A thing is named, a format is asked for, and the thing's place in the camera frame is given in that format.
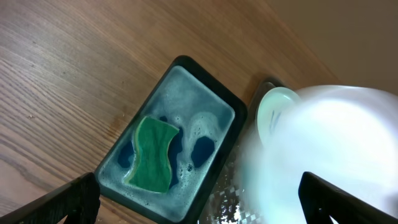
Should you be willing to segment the white plate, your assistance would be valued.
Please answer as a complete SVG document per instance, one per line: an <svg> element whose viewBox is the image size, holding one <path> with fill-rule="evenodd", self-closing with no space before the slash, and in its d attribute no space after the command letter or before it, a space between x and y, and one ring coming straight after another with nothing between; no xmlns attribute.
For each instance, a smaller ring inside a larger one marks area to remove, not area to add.
<svg viewBox="0 0 398 224"><path fill-rule="evenodd" d="M282 115L299 101L298 94L286 87L275 87L262 97L256 112L256 128L264 147L268 145Z"/></svg>
<svg viewBox="0 0 398 224"><path fill-rule="evenodd" d="M397 96L341 85L294 92L300 101L282 115L268 145L250 139L244 150L245 205L264 223L303 223L299 184L312 172L396 217Z"/></svg>

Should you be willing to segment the green yellow sponge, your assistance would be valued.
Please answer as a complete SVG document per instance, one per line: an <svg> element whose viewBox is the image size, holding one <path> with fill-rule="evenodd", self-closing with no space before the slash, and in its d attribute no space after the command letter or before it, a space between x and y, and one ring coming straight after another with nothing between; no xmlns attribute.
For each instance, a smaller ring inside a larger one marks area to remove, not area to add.
<svg viewBox="0 0 398 224"><path fill-rule="evenodd" d="M178 128L165 121L143 117L134 133L136 155L125 183L150 192L168 192L172 181L169 146L178 133Z"/></svg>

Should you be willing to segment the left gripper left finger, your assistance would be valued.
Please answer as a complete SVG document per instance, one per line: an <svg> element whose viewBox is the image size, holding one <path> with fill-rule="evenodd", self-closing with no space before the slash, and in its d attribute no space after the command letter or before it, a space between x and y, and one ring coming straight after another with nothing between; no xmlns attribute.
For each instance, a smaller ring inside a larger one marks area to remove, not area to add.
<svg viewBox="0 0 398 224"><path fill-rule="evenodd" d="M100 187L92 172L1 217L1 223L94 224L100 208Z"/></svg>

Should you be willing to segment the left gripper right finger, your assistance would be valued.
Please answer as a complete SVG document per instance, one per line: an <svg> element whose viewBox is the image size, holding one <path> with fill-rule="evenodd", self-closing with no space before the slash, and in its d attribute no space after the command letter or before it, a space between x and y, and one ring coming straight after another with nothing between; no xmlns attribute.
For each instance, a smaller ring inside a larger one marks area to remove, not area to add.
<svg viewBox="0 0 398 224"><path fill-rule="evenodd" d="M298 197L308 224L397 224L397 218L311 172L303 173Z"/></svg>

